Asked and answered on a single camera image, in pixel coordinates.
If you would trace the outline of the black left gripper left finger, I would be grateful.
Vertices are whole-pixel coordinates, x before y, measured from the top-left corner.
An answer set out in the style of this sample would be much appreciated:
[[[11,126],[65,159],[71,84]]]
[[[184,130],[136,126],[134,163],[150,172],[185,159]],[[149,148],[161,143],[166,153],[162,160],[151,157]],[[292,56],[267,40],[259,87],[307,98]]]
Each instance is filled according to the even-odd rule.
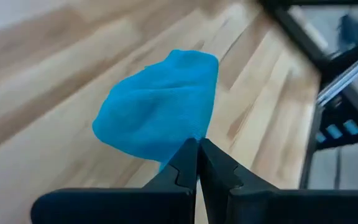
[[[39,197],[32,224],[194,224],[198,143],[188,139],[141,188],[59,189]]]

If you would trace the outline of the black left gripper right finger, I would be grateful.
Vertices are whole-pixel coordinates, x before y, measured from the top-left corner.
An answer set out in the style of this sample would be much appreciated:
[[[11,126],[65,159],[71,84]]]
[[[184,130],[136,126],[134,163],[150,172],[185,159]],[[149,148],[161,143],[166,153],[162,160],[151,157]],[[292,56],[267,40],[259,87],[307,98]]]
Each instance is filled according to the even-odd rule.
[[[199,158],[209,224],[358,224],[358,190],[279,189],[208,139]]]

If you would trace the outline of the black aluminium table frame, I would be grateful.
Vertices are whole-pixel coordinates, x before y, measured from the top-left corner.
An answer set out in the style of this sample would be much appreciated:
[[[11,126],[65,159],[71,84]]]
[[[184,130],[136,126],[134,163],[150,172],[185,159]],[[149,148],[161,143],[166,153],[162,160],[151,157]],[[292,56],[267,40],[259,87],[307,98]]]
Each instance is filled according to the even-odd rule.
[[[259,0],[320,76],[302,189],[358,190],[358,0]]]

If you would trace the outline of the white sock with teal heel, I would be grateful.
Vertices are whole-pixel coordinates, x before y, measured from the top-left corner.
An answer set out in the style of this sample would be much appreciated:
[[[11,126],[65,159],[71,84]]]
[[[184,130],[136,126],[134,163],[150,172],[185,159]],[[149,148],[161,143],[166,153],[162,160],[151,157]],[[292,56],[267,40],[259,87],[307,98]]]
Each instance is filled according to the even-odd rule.
[[[112,87],[92,123],[94,135],[164,166],[187,139],[206,136],[218,72],[214,55],[172,50]]]

